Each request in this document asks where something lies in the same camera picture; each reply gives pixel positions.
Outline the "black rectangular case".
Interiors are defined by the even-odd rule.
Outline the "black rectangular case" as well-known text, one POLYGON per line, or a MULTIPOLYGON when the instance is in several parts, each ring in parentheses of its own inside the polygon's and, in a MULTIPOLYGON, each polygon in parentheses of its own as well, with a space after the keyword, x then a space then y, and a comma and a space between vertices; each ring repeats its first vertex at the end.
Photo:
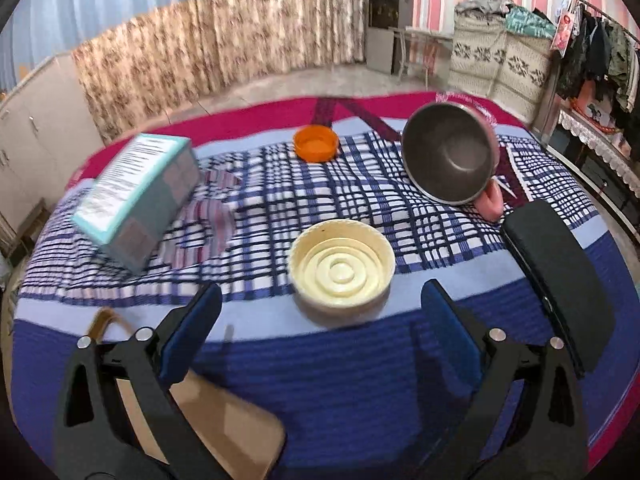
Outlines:
POLYGON ((516 208, 502 222, 506 248, 539 297, 578 377, 593 372, 615 327, 613 308, 576 237, 544 200, 516 208))

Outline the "brown cardboard piece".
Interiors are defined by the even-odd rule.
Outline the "brown cardboard piece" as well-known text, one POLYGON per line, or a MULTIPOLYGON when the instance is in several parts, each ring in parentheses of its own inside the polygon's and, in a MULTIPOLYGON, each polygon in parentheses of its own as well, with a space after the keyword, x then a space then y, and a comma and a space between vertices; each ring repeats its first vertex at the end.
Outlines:
MULTIPOLYGON (((108 326, 127 336, 134 329, 113 309, 102 308, 94 316, 88 335, 102 342, 108 326)), ((124 404, 142 452, 168 465, 152 435, 128 379, 116 379, 118 398, 124 404)), ((267 479, 285 442, 282 422, 273 414, 224 390, 189 370, 172 385, 170 393, 195 433, 233 479, 267 479)))

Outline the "teal tissue box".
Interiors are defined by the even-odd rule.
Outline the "teal tissue box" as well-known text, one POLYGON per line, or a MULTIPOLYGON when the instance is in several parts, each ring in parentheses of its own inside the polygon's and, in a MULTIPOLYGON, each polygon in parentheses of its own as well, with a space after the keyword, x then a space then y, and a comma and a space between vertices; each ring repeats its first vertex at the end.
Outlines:
POLYGON ((102 252, 137 274, 199 180, 190 139, 141 133, 101 172, 72 220, 102 252))

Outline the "striped blue red tablecloth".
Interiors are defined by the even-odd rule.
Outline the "striped blue red tablecloth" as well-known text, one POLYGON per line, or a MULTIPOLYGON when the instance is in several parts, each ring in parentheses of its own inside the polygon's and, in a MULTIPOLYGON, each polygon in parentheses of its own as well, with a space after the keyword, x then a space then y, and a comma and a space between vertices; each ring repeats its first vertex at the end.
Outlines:
POLYGON ((301 98, 205 116, 167 128, 194 144, 203 177, 165 242, 186 248, 132 275, 73 225, 113 144, 70 180, 30 258, 13 324, 11 392, 17 427, 46 463, 65 367, 96 312, 111 307, 155 325, 204 281, 224 306, 198 374, 281 419, 278 479, 391 479, 409 472, 465 409, 469 389, 442 354, 420 307, 434 278, 485 323, 520 341, 552 336, 540 301, 498 226, 472 208, 430 202, 410 182, 390 138, 436 92, 367 99, 301 98), (338 150, 304 162, 293 136, 331 128, 338 150), (386 304, 362 321, 321 322, 296 306, 286 272, 295 237, 349 218, 390 241, 396 273, 386 304))

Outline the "cream round plastic lid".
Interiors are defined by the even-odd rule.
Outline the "cream round plastic lid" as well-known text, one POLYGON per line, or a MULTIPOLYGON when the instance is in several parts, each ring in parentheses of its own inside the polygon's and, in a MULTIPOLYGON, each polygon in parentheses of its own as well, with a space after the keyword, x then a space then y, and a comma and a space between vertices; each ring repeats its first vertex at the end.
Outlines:
POLYGON ((301 232, 288 252, 288 277, 302 303, 333 315, 374 307, 390 290, 392 245, 372 226, 326 220, 301 232))

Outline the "low tv stand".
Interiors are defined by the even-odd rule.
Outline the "low tv stand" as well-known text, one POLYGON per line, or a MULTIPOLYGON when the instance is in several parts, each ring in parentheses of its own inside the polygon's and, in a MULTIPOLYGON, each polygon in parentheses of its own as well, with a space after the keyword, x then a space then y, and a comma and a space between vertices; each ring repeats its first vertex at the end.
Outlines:
POLYGON ((602 132, 565 106, 537 118, 532 129, 542 147, 567 166, 639 246, 639 176, 615 144, 624 138, 602 132))

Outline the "pink metal mug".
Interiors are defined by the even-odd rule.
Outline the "pink metal mug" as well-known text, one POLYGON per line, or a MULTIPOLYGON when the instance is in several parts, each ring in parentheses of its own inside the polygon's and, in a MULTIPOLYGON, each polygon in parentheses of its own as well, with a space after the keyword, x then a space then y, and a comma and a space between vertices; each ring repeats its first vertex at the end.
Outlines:
POLYGON ((488 222, 500 220, 504 199, 495 179, 500 146, 479 108, 428 103, 410 116, 400 144, 406 173, 424 195, 448 206, 471 205, 488 222))

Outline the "white side cabinet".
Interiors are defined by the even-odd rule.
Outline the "white side cabinet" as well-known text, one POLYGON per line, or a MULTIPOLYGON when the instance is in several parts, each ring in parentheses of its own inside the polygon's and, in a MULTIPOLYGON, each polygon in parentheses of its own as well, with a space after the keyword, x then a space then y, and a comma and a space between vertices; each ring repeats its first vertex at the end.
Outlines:
POLYGON ((1 218, 17 231, 39 203, 50 207, 104 142, 68 53, 50 56, 1 102, 1 218))

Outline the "small orange plastic lid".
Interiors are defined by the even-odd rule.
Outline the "small orange plastic lid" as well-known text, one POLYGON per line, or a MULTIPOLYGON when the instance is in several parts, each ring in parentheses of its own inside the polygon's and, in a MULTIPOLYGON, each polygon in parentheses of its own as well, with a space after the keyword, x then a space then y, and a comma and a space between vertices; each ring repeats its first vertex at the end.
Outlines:
POLYGON ((338 136, 329 127, 308 125, 293 136, 295 154, 304 162, 320 164, 331 160, 338 150, 338 136))

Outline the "patterned cloth covered cabinet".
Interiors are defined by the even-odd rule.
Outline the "patterned cloth covered cabinet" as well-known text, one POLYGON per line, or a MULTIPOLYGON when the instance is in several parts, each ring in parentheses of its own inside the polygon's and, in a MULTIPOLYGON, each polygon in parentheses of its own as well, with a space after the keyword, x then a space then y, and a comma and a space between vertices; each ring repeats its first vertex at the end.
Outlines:
POLYGON ((448 84, 490 99, 524 124, 537 116, 551 67, 551 40, 514 34, 480 11, 454 16, 448 84))

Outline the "clothes rack with garments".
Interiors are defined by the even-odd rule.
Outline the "clothes rack with garments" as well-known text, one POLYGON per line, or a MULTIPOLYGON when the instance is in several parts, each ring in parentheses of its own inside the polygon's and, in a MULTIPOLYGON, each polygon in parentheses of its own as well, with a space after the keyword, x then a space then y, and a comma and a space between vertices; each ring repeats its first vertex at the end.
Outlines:
POLYGON ((639 128, 639 38, 587 0, 562 0, 556 94, 606 134, 639 128))

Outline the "blue and floral curtain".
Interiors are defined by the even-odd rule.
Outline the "blue and floral curtain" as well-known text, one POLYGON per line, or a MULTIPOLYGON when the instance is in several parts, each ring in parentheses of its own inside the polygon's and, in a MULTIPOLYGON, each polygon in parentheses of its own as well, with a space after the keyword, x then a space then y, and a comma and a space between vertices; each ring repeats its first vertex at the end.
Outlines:
POLYGON ((1 85, 69 53, 105 142, 232 84, 364 57, 367 0, 20 0, 1 85))

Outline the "small wooden stool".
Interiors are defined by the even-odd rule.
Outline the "small wooden stool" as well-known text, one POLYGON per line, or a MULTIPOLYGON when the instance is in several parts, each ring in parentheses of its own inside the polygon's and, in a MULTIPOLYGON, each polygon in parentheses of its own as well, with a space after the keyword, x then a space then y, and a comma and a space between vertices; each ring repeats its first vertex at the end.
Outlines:
POLYGON ((400 47, 397 79, 401 80, 405 75, 422 75, 425 85, 428 86, 430 77, 435 73, 438 52, 441 47, 452 41, 452 36, 438 30, 412 26, 392 27, 390 30, 399 41, 400 47))

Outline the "pile of clothes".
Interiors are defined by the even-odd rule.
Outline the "pile of clothes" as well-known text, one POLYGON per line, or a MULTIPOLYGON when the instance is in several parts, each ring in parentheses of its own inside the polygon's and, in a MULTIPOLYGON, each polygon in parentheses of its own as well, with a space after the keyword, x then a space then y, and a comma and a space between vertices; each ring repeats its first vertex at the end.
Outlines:
POLYGON ((464 0, 454 7, 454 14, 498 18, 512 34, 551 40, 556 26, 543 13, 518 6, 513 0, 464 0))

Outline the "water dispenser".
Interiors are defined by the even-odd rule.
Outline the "water dispenser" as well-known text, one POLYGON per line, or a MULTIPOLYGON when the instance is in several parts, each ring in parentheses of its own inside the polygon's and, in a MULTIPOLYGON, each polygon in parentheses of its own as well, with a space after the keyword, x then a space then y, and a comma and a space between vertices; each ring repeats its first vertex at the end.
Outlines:
POLYGON ((396 74, 400 66, 398 29, 412 24, 413 0, 368 0, 366 64, 370 70, 396 74))

